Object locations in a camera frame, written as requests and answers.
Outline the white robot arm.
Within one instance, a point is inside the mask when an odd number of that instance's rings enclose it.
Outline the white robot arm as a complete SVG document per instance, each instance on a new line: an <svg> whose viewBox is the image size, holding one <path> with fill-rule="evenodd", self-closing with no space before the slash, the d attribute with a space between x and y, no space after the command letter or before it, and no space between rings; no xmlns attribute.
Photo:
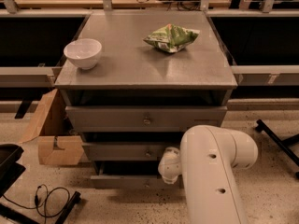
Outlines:
<svg viewBox="0 0 299 224"><path fill-rule="evenodd" d="M158 166L167 184L183 179L190 224L248 224L233 174L258 158L246 133L198 125L183 134L180 147L168 147Z"/></svg>

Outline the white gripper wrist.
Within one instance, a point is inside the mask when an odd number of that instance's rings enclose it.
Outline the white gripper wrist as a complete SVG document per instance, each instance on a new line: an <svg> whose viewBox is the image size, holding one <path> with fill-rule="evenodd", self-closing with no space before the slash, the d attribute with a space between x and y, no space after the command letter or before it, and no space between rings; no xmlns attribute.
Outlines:
<svg viewBox="0 0 299 224"><path fill-rule="evenodd" d="M158 172L164 183L172 185L181 175L180 151L176 147L167 147L158 165Z"/></svg>

